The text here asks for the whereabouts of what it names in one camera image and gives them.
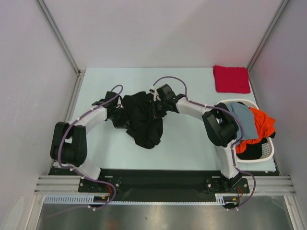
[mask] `white table surface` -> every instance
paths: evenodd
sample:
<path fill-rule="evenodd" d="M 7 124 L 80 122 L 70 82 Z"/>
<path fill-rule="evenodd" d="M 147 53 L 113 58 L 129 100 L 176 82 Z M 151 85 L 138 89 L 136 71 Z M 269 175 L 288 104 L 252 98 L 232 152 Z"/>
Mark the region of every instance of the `white table surface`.
<path fill-rule="evenodd" d="M 188 86 L 190 99 L 206 104 L 242 98 L 255 101 L 253 93 L 217 93 L 212 68 L 89 68 L 86 70 L 73 119 L 89 110 L 91 104 L 104 98 L 115 85 L 122 84 L 125 94 L 148 91 L 162 76 L 176 76 Z M 161 80 L 176 94 L 183 85 L 173 79 Z M 125 129 L 115 129 L 111 121 L 102 122 L 87 136 L 88 155 L 99 167 L 108 169 L 150 170 L 219 170 L 220 162 L 209 141 L 202 121 L 188 115 L 168 112 L 163 118 L 161 143 L 153 149 L 135 144 Z M 250 171 L 275 171 L 273 159 L 259 163 L 239 163 Z"/>

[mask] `cable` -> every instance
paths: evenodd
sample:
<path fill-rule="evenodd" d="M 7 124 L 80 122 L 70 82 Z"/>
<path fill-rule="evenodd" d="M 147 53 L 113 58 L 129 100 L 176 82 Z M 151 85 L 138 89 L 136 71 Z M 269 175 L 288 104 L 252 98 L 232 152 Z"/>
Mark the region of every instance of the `cable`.
<path fill-rule="evenodd" d="M 240 199 L 243 196 L 244 193 L 243 193 L 243 191 L 242 191 L 240 186 L 238 186 L 236 189 L 238 191 L 238 198 Z"/>
<path fill-rule="evenodd" d="M 225 109 L 223 109 L 223 108 L 216 107 L 216 106 L 210 106 L 210 105 L 204 105 L 204 104 L 201 104 L 201 103 L 194 102 L 194 101 L 190 100 L 190 99 L 188 98 L 188 88 L 187 88 L 186 83 L 185 83 L 183 80 L 181 80 L 181 79 L 179 79 L 179 78 L 177 78 L 177 77 L 172 77 L 172 76 L 161 77 L 161 78 L 159 78 L 158 80 L 155 81 L 155 83 L 153 84 L 153 86 L 155 86 L 160 80 L 165 79 L 165 78 L 176 79 L 176 80 L 180 81 L 180 82 L 184 85 L 184 88 L 185 88 L 185 97 L 186 97 L 186 99 L 187 99 L 188 102 L 190 102 L 190 103 L 192 103 L 192 104 L 195 104 L 195 105 L 198 105 L 198 106 L 201 106 L 201 107 L 204 107 L 204 108 L 216 109 L 216 110 L 220 110 L 220 111 L 222 111 L 222 112 L 225 112 L 225 113 L 229 114 L 230 116 L 232 116 L 232 117 L 235 119 L 235 121 L 239 124 L 239 126 L 240 126 L 240 128 L 241 128 L 241 134 L 242 134 L 242 135 L 241 135 L 241 137 L 240 137 L 239 139 L 237 139 L 237 140 L 230 146 L 230 148 L 231 148 L 231 155 L 232 155 L 232 161 L 233 161 L 233 164 L 234 164 L 234 168 L 235 168 L 238 172 L 240 172 L 240 173 L 242 173 L 242 174 L 246 174 L 246 175 L 251 176 L 251 177 L 253 178 L 253 181 L 254 181 L 253 190 L 252 190 L 250 196 L 247 198 L 247 200 L 246 200 L 245 202 L 243 202 L 241 205 L 238 206 L 238 207 L 242 207 L 242 206 L 245 205 L 245 204 L 253 197 L 253 195 L 255 194 L 255 191 L 256 191 L 256 178 L 255 178 L 255 176 L 254 176 L 253 174 L 238 169 L 238 167 L 237 167 L 237 165 L 236 165 L 236 156 L 235 156 L 235 152 L 234 152 L 235 144 L 236 144 L 236 143 L 239 143 L 239 142 L 243 139 L 243 136 L 244 136 L 244 129 L 243 129 L 243 126 L 242 126 L 241 122 L 239 121 L 239 119 L 238 119 L 236 116 L 234 116 L 234 115 L 231 114 L 229 111 L 227 111 L 227 110 L 225 110 Z"/>
<path fill-rule="evenodd" d="M 121 87 L 121 89 L 120 89 L 120 91 L 119 91 L 118 94 L 116 94 L 114 97 L 112 97 L 111 99 L 107 100 L 106 102 L 103 102 L 103 103 L 101 103 L 100 105 L 96 106 L 95 108 L 93 108 L 93 109 L 91 109 L 91 110 L 85 112 L 83 115 L 81 115 L 79 118 L 77 118 L 75 121 L 73 121 L 73 122 L 68 126 L 67 130 L 65 131 L 65 133 L 64 133 L 64 135 L 63 135 L 63 138 L 62 138 L 61 143 L 60 143 L 60 146 L 59 146 L 59 151 L 58 151 L 58 162 L 59 162 L 59 166 L 60 166 L 61 168 L 64 168 L 64 169 L 73 169 L 73 171 L 74 171 L 76 174 L 78 174 L 79 176 L 83 177 L 84 179 L 86 179 L 86 180 L 88 180 L 88 181 L 92 181 L 92 182 L 100 183 L 100 184 L 106 184 L 106 185 L 111 186 L 111 187 L 113 188 L 114 194 L 113 194 L 112 198 L 109 199 L 107 202 L 105 202 L 102 206 L 93 208 L 94 211 L 104 208 L 107 204 L 109 204 L 110 202 L 112 202 L 112 201 L 114 200 L 114 198 L 115 198 L 115 196 L 116 196 L 116 188 L 114 187 L 113 184 L 111 184 L 111 183 L 109 183 L 109 182 L 94 180 L 94 179 L 91 179 L 91 178 L 89 178 L 89 177 L 86 177 L 86 176 L 84 176 L 82 173 L 80 173 L 78 170 L 76 170 L 76 169 L 73 168 L 73 167 L 70 167 L 70 166 L 63 166 L 63 165 L 62 165 L 62 161 L 61 161 L 61 153 L 62 153 L 63 145 L 64 145 L 64 143 L 65 143 L 65 139 L 66 139 L 66 137 L 67 137 L 69 131 L 71 130 L 71 128 L 72 128 L 76 123 L 78 123 L 81 119 L 83 119 L 84 117 L 86 117 L 87 115 L 89 115 L 91 112 L 97 110 L 98 108 L 100 108 L 100 107 L 104 106 L 105 104 L 110 103 L 110 102 L 113 101 L 114 99 L 118 98 L 119 95 L 123 92 L 124 87 L 123 87 L 122 85 L 117 85 L 117 86 L 115 86 L 115 87 L 112 89 L 112 91 L 113 91 L 114 89 L 116 89 L 117 87 Z M 58 215 L 58 214 L 61 214 L 61 213 L 64 213 L 64 212 L 67 212 L 67 211 L 70 211 L 70 210 L 74 210 L 74 209 L 77 209 L 77 208 L 80 208 L 80 207 L 85 207 L 85 206 L 77 206 L 77 207 L 69 208 L 69 209 L 66 209 L 66 210 L 64 210 L 64 211 L 55 213 L 55 214 L 53 214 L 53 215 L 51 215 L 51 216 L 49 216 L 49 217 L 53 217 L 53 216 L 56 216 L 56 215 Z"/>

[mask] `metal floor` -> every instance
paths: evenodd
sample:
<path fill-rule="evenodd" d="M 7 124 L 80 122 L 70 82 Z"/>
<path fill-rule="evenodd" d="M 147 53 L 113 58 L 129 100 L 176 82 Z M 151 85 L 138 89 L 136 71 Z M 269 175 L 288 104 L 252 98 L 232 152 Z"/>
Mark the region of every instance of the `metal floor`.
<path fill-rule="evenodd" d="M 221 206 L 109 205 L 78 208 L 43 206 L 37 230 L 292 230 L 283 197 L 258 196 L 239 211 Z"/>

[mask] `gray cloth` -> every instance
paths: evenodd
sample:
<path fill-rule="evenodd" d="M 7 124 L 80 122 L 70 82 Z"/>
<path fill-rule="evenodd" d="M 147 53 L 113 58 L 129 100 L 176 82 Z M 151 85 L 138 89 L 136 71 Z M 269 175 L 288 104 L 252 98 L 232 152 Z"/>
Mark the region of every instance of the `gray cloth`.
<path fill-rule="evenodd" d="M 241 122 L 244 129 L 244 136 L 242 140 L 258 139 L 258 133 L 255 125 L 255 116 L 249 108 L 240 103 L 229 103 L 227 108 L 231 114 L 236 116 Z M 237 138 L 240 138 L 242 135 L 240 125 L 239 130 L 236 133 Z"/>

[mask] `white wall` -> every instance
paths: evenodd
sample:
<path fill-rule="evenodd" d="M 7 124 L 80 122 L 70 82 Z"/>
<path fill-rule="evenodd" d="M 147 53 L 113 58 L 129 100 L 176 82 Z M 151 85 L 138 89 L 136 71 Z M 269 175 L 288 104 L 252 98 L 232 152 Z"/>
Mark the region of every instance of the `white wall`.
<path fill-rule="evenodd" d="M 4 1 L 0 31 L 0 223 L 24 196 L 20 229 L 75 75 L 34 0 Z"/>
<path fill-rule="evenodd" d="M 275 156 L 307 214 L 307 1 L 292 1 L 251 77 L 260 107 L 276 118 Z"/>
<path fill-rule="evenodd" d="M 79 68 L 247 66 L 281 0 L 46 0 Z"/>

